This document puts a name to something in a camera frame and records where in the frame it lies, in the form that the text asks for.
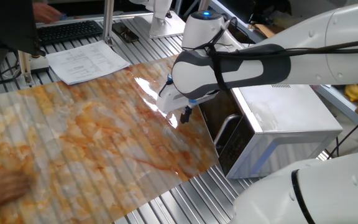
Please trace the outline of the white Franka Hand gripper body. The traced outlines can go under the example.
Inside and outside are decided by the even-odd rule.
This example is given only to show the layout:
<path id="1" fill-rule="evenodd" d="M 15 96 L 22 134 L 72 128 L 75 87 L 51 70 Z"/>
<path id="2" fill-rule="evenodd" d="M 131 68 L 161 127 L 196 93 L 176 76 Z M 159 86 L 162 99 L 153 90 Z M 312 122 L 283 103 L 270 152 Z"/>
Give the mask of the white Franka Hand gripper body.
<path id="1" fill-rule="evenodd" d="M 163 113 L 169 113 L 187 106 L 191 108 L 189 99 L 182 95 L 175 88 L 174 84 L 164 85 L 162 87 L 158 94 L 156 105 Z"/>

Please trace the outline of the bare human hand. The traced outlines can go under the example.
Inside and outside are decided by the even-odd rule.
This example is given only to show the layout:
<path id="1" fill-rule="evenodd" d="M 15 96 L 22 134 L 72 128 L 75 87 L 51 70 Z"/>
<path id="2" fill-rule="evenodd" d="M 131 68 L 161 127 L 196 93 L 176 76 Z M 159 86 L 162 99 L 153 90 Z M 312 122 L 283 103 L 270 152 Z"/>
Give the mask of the bare human hand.
<path id="1" fill-rule="evenodd" d="M 30 189 L 30 179 L 22 172 L 0 170 L 0 205 L 23 196 Z"/>
<path id="2" fill-rule="evenodd" d="M 41 2 L 33 3 L 32 7 L 36 22 L 51 24 L 59 21 L 60 17 L 62 16 L 62 13 L 60 11 Z"/>

